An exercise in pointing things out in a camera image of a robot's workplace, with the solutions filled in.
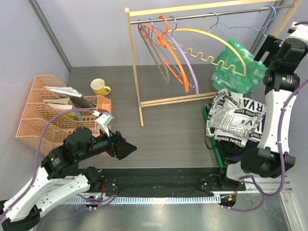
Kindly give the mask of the green garment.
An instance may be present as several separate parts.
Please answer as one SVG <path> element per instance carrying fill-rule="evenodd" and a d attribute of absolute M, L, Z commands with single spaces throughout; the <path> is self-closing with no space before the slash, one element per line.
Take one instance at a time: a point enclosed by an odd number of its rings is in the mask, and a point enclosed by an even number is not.
<path fill-rule="evenodd" d="M 235 39 L 228 39 L 228 43 L 240 54 L 245 66 L 226 46 L 214 61 L 218 65 L 211 78 L 213 87 L 216 90 L 227 89 L 250 96 L 265 77 L 267 68 L 262 62 L 255 61 L 254 55 Z"/>

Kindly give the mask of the yellow plastic hanger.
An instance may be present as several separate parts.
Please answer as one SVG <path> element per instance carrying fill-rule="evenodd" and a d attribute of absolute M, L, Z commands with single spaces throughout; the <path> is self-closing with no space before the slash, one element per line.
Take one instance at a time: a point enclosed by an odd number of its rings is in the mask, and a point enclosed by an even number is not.
<path fill-rule="evenodd" d="M 195 48 L 197 48 L 197 51 L 194 52 L 193 48 L 188 47 L 188 46 L 183 46 L 178 42 L 184 53 L 188 56 L 194 57 L 194 58 L 199 58 L 200 60 L 204 62 L 210 62 L 212 65 L 215 66 L 220 66 L 222 69 L 225 70 L 231 70 L 232 72 L 245 77 L 246 76 L 246 63 L 243 60 L 242 56 L 238 53 L 238 51 L 231 46 L 228 42 L 225 40 L 221 39 L 220 37 L 209 33 L 205 32 L 199 29 L 193 29 L 193 28 L 177 28 L 174 30 L 169 30 L 168 33 L 171 35 L 172 32 L 190 32 L 190 33 L 197 33 L 202 35 L 201 40 L 207 40 L 207 38 L 211 38 L 212 40 L 216 40 L 215 43 L 213 42 L 207 42 L 205 41 L 205 44 L 201 44 L 197 42 L 198 47 L 194 44 Z M 236 56 L 236 60 L 239 61 L 242 65 L 242 68 L 237 68 L 234 63 L 231 63 L 230 65 L 227 65 L 225 59 L 217 59 L 218 57 L 218 49 L 224 45 L 224 48 L 227 48 L 228 50 L 231 51 Z"/>

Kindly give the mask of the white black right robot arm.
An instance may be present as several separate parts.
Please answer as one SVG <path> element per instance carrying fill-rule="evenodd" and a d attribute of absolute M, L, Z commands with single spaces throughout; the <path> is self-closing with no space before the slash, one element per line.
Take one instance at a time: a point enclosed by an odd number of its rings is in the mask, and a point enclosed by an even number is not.
<path fill-rule="evenodd" d="M 295 157 L 289 155 L 288 131 L 293 104 L 299 90 L 300 77 L 295 74 L 301 60 L 308 52 L 306 35 L 290 34 L 286 39 L 267 36 L 254 57 L 267 67 L 265 85 L 267 112 L 262 138 L 255 149 L 245 151 L 240 162 L 231 164 L 226 174 L 217 178 L 222 190 L 229 190 L 234 181 L 240 181 L 246 174 L 263 178 L 284 177 L 285 172 L 295 164 Z"/>

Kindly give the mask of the white black printed garment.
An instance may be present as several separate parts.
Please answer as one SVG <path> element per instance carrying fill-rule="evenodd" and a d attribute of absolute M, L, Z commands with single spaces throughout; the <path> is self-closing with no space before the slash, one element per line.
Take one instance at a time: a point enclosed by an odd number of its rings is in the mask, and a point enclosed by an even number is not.
<path fill-rule="evenodd" d="M 227 89 L 214 97 L 206 120 L 206 135 L 217 141 L 245 147 L 248 141 L 260 142 L 266 105 Z"/>

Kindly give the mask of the orange plastic hanger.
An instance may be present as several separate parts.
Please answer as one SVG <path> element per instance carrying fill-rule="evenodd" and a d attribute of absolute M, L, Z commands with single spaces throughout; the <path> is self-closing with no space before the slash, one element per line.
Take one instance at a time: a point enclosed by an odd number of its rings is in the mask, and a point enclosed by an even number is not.
<path fill-rule="evenodd" d="M 180 69 L 180 74 L 177 75 L 175 74 L 174 70 L 169 66 L 169 64 L 167 64 L 168 69 L 173 73 L 173 75 L 177 78 L 177 80 L 184 85 L 185 88 L 185 92 L 188 93 L 189 92 L 189 82 L 186 76 L 186 73 L 182 67 L 182 64 L 180 63 L 180 60 L 178 59 L 177 55 L 174 53 L 173 49 L 171 48 L 171 46 L 168 44 L 168 42 L 164 39 L 164 35 L 169 31 L 169 25 L 167 22 L 167 19 L 165 16 L 161 15 L 159 16 L 159 19 L 163 19 L 163 21 L 166 24 L 166 29 L 165 31 L 163 31 L 161 34 L 158 33 L 155 29 L 154 26 L 149 26 L 149 25 L 145 25 L 147 28 L 152 29 L 152 31 L 156 34 L 157 36 L 157 42 L 158 45 L 164 48 L 167 48 L 169 50 L 169 52 L 171 53 L 171 55 L 173 56 L 174 60 L 176 61 L 179 69 Z"/>

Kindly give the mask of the black white patterned trousers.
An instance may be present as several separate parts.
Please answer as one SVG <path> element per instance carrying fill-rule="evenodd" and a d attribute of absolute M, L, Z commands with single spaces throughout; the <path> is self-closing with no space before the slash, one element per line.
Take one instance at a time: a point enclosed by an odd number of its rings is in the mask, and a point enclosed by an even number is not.
<path fill-rule="evenodd" d="M 204 115 L 205 115 L 205 120 L 209 120 L 212 117 L 212 104 L 206 103 L 204 105 Z"/>

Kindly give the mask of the blue wire hanger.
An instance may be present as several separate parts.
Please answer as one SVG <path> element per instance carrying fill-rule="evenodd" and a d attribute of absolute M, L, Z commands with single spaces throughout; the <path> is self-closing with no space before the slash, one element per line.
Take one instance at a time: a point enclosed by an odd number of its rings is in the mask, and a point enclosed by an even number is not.
<path fill-rule="evenodd" d="M 270 26 L 271 22 L 277 16 L 277 8 L 276 7 L 274 7 L 273 5 L 267 5 L 266 7 L 269 7 L 271 9 L 271 12 L 269 14 L 270 17 L 269 17 L 269 19 L 265 20 L 265 24 L 260 28 L 255 28 L 253 26 L 229 26 L 226 23 L 220 22 L 220 21 L 218 21 L 216 23 L 215 27 L 228 39 L 230 37 L 219 27 L 219 25 L 225 26 L 228 30 L 231 30 L 231 29 L 252 29 L 254 31 L 260 32 L 262 37 L 266 38 L 267 37 L 267 29 Z"/>

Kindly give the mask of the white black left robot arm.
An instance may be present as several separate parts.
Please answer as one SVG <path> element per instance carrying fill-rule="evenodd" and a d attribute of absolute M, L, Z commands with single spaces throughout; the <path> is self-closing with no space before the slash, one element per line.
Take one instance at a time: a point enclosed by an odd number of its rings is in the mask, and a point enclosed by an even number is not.
<path fill-rule="evenodd" d="M 37 170 L 30 190 L 15 205 L 14 196 L 0 203 L 0 213 L 6 216 L 2 223 L 5 231 L 28 231 L 40 219 L 67 199 L 83 192 L 98 192 L 102 188 L 102 177 L 95 167 L 88 167 L 72 181 L 50 191 L 57 182 L 78 169 L 79 162 L 107 152 L 121 160 L 137 150 L 116 131 L 108 135 L 93 136 L 89 128 L 77 128 L 64 139 L 63 145 L 51 150 Z"/>

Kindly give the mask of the clear acrylic hanger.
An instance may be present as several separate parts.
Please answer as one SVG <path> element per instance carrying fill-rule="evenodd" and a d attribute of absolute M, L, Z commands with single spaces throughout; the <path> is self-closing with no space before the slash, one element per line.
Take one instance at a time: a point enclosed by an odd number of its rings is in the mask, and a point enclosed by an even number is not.
<path fill-rule="evenodd" d="M 149 33 L 147 33 L 145 26 L 140 23 L 138 23 L 137 26 L 138 26 L 139 35 L 141 36 L 156 66 L 158 67 L 165 83 L 168 85 L 170 81 L 170 77 L 169 77 L 169 72 L 168 72 L 168 68 L 166 64 L 163 62 L 162 57 L 159 55 L 159 52 L 155 48 L 155 45 L 153 44 L 153 40 L 149 37 Z"/>

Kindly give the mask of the purple plastic hanger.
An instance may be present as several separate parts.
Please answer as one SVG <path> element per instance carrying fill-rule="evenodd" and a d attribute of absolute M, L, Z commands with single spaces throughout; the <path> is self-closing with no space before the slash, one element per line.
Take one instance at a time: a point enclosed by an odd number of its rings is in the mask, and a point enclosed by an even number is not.
<path fill-rule="evenodd" d="M 178 48 L 178 51 L 181 53 L 183 59 L 185 60 L 185 62 L 186 62 L 186 64 L 187 64 L 187 67 L 188 67 L 188 69 L 189 69 L 189 71 L 190 71 L 190 74 L 191 74 L 191 76 L 192 76 L 192 80 L 189 82 L 189 87 L 195 89 L 195 93 L 198 95 L 198 94 L 199 94 L 198 80 L 197 80 L 197 78 L 196 78 L 196 76 L 195 76 L 194 70 L 193 70 L 193 68 L 192 68 L 192 66 L 191 66 L 191 64 L 190 64 L 190 62 L 189 62 L 189 60 L 188 60 L 186 54 L 184 53 L 184 51 L 182 50 L 182 48 L 180 47 L 180 45 L 179 45 L 179 44 L 175 41 L 175 39 L 172 37 L 172 35 L 170 35 L 169 39 L 173 42 L 174 45 L 176 45 L 176 47 Z M 163 51 L 163 50 L 162 50 L 163 47 L 159 46 L 159 45 L 158 45 L 158 42 L 156 42 L 156 43 L 157 43 L 156 46 L 157 46 L 161 51 Z M 163 62 L 164 62 L 164 63 L 166 64 L 166 66 L 167 66 L 168 62 L 167 62 L 164 58 L 162 58 L 162 60 L 163 60 Z"/>

